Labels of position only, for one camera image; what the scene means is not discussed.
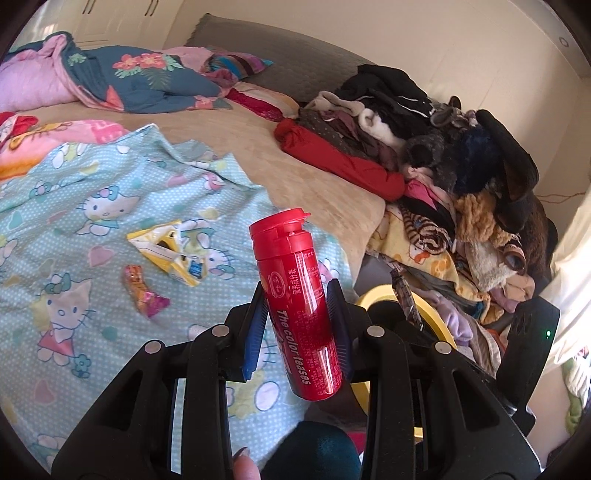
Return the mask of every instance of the striped pillow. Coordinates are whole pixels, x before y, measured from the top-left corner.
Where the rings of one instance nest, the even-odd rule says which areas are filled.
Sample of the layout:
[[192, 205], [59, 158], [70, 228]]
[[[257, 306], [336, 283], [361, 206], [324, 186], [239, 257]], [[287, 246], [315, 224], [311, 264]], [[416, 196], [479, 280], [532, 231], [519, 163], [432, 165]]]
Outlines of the striped pillow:
[[212, 72], [220, 69], [230, 70], [239, 80], [262, 72], [268, 66], [273, 65], [271, 60], [263, 60], [249, 53], [209, 49], [214, 51], [209, 59], [209, 69]]

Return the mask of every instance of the white wardrobe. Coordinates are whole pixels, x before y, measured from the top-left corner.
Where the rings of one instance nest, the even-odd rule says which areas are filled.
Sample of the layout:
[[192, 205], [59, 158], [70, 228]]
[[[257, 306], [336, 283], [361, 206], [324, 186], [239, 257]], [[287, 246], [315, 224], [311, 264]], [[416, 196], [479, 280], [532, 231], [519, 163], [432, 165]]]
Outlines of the white wardrobe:
[[18, 47], [65, 30], [81, 48], [131, 45], [159, 50], [183, 0], [48, 0], [17, 38]]

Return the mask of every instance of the gray headboard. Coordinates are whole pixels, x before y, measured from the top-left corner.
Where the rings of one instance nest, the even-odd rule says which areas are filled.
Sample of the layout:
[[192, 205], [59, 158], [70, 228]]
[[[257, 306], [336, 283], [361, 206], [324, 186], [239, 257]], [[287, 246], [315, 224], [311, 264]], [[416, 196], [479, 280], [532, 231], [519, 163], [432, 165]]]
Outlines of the gray headboard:
[[312, 100], [320, 90], [333, 91], [369, 60], [322, 40], [283, 28], [205, 14], [188, 47], [215, 46], [252, 53], [275, 62], [246, 79], [289, 95], [299, 102]]

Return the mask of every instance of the fingernail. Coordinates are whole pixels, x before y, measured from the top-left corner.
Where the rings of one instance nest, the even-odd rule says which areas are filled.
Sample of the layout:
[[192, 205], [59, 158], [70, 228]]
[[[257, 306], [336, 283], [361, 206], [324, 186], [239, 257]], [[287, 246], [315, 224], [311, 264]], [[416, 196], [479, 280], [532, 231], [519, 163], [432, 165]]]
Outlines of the fingernail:
[[250, 457], [251, 451], [248, 447], [242, 447], [234, 454], [234, 460], [238, 460], [238, 457]]

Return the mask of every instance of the polka dot fabric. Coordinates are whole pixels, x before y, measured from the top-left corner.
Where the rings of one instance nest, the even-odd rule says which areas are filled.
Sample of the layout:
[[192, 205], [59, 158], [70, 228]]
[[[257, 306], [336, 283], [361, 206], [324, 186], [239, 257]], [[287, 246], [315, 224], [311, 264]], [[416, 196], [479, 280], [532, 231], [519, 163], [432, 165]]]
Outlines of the polka dot fabric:
[[[65, 161], [54, 162], [57, 155]], [[250, 300], [258, 272], [248, 226], [276, 212], [231, 154], [217, 158], [197, 141], [171, 145], [155, 125], [107, 145], [66, 144], [2, 186], [0, 407], [46, 469], [145, 342], [186, 342]], [[126, 240], [176, 219], [206, 227], [209, 274], [197, 287], [168, 277]], [[343, 250], [314, 225], [306, 228], [323, 281], [338, 277], [350, 294]], [[147, 284], [171, 300], [152, 321], [122, 283], [128, 264], [142, 265]], [[259, 464], [306, 409], [290, 391], [270, 323], [253, 379], [226, 391], [232, 449], [248, 446]], [[177, 402], [176, 471], [181, 417]]]

